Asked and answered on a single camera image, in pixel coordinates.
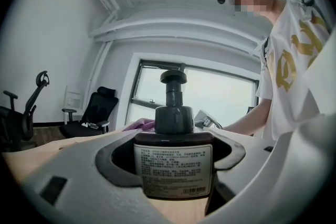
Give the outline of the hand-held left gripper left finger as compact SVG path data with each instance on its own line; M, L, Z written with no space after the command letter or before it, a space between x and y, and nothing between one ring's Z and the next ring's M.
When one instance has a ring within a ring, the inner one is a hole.
M163 223L138 178L111 161L137 131L65 147L23 182L29 201L50 223Z

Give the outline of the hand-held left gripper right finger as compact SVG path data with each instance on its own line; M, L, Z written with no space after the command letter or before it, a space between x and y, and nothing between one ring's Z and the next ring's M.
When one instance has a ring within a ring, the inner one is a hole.
M335 115L318 115L272 146L254 137L212 132L241 144L246 155L228 170L223 162L216 163L216 190L226 202L205 223L333 222Z

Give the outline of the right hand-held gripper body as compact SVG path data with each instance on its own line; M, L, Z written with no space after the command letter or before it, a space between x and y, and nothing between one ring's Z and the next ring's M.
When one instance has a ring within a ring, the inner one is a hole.
M205 112L204 110L200 110L195 119L194 119L194 125L198 128L204 128L204 127L216 127L218 129L222 129L222 125L219 124L210 114Z

